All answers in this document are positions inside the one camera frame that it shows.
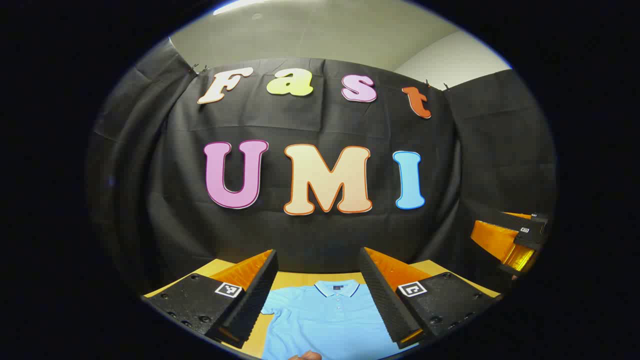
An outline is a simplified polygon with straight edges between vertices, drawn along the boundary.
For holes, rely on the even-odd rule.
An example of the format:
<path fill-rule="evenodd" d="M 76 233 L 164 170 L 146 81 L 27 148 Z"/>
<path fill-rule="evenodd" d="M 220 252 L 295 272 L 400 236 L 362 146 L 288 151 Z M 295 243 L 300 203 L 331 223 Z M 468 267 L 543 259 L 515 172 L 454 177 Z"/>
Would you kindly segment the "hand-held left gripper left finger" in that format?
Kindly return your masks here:
<path fill-rule="evenodd" d="M 192 272 L 142 300 L 188 330 L 242 348 L 278 269 L 277 252 L 269 249 L 214 275 Z"/>

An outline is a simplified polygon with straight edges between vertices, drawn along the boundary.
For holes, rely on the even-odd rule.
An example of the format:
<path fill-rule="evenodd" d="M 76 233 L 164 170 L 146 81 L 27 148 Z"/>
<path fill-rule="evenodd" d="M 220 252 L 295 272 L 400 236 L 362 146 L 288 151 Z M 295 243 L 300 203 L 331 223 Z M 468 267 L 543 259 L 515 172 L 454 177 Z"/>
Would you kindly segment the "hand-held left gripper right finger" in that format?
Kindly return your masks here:
<path fill-rule="evenodd" d="M 360 249 L 358 263 L 391 341 L 400 349 L 432 344 L 502 299 L 452 272 L 430 275 L 368 247 Z"/>

